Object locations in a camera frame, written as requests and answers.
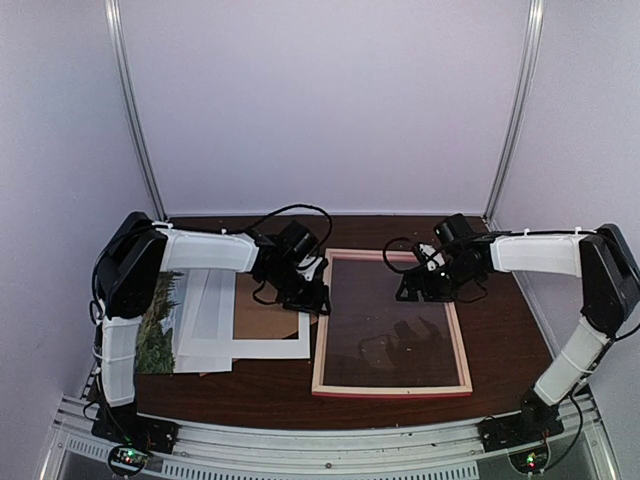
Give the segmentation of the white mat board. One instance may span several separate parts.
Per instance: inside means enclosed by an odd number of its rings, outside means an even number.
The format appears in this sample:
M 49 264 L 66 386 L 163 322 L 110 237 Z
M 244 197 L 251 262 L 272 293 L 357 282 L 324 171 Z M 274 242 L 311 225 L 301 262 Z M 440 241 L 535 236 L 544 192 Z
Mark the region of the white mat board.
M 171 299 L 173 354 L 181 372 L 226 371 L 238 359 L 307 359 L 311 317 L 262 305 L 248 274 L 191 269 Z

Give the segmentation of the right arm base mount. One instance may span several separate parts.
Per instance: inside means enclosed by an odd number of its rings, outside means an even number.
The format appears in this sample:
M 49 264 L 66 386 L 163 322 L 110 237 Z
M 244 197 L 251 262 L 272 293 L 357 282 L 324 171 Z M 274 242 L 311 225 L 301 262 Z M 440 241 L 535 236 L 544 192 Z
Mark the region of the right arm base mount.
M 511 466 L 530 476 L 545 471 L 551 459 L 548 441 L 564 432 L 559 406 L 547 405 L 532 389 L 523 395 L 519 412 L 487 416 L 477 428 L 486 453 L 512 450 Z

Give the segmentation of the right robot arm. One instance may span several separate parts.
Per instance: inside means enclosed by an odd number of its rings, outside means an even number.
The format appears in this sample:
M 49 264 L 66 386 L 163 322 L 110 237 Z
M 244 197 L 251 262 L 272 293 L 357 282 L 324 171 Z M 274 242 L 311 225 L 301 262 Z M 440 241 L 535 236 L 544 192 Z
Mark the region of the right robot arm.
M 639 304 L 639 266 L 615 224 L 595 230 L 476 232 L 455 214 L 434 228 L 440 244 L 416 243 L 417 264 L 400 271 L 399 301 L 455 302 L 462 286 L 493 273 L 534 272 L 580 279 L 583 306 L 574 333 L 523 396 L 512 430 L 535 440 L 558 404 L 593 373 Z

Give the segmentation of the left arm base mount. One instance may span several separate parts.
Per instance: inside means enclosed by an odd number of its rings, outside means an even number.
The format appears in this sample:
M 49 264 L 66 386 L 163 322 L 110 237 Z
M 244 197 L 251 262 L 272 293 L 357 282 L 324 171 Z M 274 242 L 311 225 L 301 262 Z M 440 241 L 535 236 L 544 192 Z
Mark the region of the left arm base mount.
M 173 452 L 179 431 L 177 423 L 139 415 L 136 402 L 112 407 L 99 394 L 96 403 L 98 410 L 91 434 L 113 443 L 106 462 L 117 476 L 135 476 L 156 453 Z

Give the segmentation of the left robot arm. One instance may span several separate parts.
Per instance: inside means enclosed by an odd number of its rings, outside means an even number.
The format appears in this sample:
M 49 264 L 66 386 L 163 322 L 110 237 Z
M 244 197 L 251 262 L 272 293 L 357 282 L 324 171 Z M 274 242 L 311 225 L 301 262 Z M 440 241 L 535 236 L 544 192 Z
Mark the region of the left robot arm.
M 291 221 L 276 234 L 249 227 L 219 233 L 181 230 L 131 213 L 96 260 L 90 312 L 99 390 L 111 407 L 103 420 L 123 444 L 144 424 L 134 403 L 137 373 L 227 372 L 235 359 L 305 359 L 310 320 L 330 311 L 320 242 Z M 275 297 L 262 301 L 295 312 L 298 333 L 283 339 L 234 335 L 237 277 L 248 274 Z

